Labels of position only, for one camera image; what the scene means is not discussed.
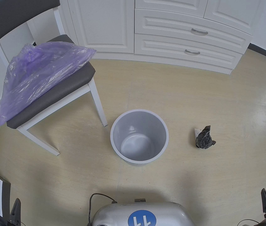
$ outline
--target metal handle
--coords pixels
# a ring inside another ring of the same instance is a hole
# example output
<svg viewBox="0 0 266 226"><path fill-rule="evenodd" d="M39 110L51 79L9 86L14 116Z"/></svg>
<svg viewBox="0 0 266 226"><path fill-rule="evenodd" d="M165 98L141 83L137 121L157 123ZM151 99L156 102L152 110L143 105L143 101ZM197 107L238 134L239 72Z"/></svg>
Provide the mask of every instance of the metal handle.
<svg viewBox="0 0 266 226"><path fill-rule="evenodd" d="M191 54L194 54L194 55L199 55L200 52L192 52L192 51L188 51L187 49L185 50L187 53L191 53Z"/></svg>
<svg viewBox="0 0 266 226"><path fill-rule="evenodd" d="M191 29L193 32L197 32L197 33L202 33L202 34L208 34L208 32L202 32L202 31L198 31L198 30L195 30L195 29Z"/></svg>

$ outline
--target blue sticker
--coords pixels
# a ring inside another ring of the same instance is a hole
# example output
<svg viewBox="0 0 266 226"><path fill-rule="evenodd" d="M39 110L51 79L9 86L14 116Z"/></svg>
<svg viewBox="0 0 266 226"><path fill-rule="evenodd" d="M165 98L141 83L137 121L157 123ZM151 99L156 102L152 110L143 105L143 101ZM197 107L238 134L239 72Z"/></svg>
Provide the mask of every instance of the blue sticker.
<svg viewBox="0 0 266 226"><path fill-rule="evenodd" d="M138 210L132 213L128 218L129 226L155 226L156 217L147 210Z"/></svg>

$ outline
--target white chair leg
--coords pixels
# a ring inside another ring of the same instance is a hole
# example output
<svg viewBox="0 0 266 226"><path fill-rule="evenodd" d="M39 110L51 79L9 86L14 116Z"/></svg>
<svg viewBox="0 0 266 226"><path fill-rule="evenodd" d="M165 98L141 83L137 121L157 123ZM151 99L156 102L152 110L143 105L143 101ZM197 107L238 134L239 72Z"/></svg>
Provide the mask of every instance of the white chair leg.
<svg viewBox="0 0 266 226"><path fill-rule="evenodd" d="M92 97L93 97L93 100L94 100L94 103L95 103L95 107L96 107L97 113L100 116L100 120L101 120L102 124L104 126L106 126L106 125L108 125L107 119L106 119L102 104L100 102L100 97L98 96L97 89L96 89L95 82L94 82L93 78L88 83L88 85L89 85L90 92L92 94Z"/></svg>
<svg viewBox="0 0 266 226"><path fill-rule="evenodd" d="M58 156L60 154L60 152L56 148L54 148L52 145L49 145L48 143L38 139L33 134L31 134L27 130L25 130L22 126L19 126L17 128L17 130L20 131L23 135L25 135L29 139L31 139L33 142L37 143L39 146L41 146L44 149L46 149L47 151L51 152L52 154L54 154L56 156Z"/></svg>

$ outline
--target black cable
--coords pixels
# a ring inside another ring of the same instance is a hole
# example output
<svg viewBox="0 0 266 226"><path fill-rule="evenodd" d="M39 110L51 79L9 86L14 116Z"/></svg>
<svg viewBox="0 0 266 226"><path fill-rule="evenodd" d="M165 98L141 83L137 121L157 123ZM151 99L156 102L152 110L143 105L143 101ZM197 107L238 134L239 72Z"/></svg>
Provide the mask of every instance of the black cable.
<svg viewBox="0 0 266 226"><path fill-rule="evenodd" d="M256 223L258 223L258 224L259 224L259 222L258 222L258 221L255 221L255 220L253 220L253 219L243 219L243 220L241 220L239 223L241 223L241 222L243 222L243 221L245 221L245 220L254 221L254 222L256 222Z"/></svg>
<svg viewBox="0 0 266 226"><path fill-rule="evenodd" d="M102 196L105 196L107 198L110 198L113 202L116 202L113 198L105 195L105 194L92 194L91 197L90 197L90 200L89 200L89 215L88 215L88 222L89 222L89 226L91 226L91 222L90 222L90 214L91 214L91 199L94 195L102 195Z"/></svg>

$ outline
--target chair seat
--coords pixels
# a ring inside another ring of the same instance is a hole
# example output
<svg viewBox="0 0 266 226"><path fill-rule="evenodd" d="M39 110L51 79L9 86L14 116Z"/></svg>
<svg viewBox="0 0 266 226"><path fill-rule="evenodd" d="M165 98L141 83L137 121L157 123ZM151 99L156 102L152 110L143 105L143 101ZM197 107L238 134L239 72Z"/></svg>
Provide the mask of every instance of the chair seat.
<svg viewBox="0 0 266 226"><path fill-rule="evenodd" d="M48 42L53 41L74 43L66 34L57 36ZM94 73L95 69L90 62L87 62L81 69L52 87L48 92L33 101L23 111L7 121L7 126L16 129L23 125L35 115L45 110L47 107L63 99L65 96L69 95L80 87L88 84L93 78Z"/></svg>

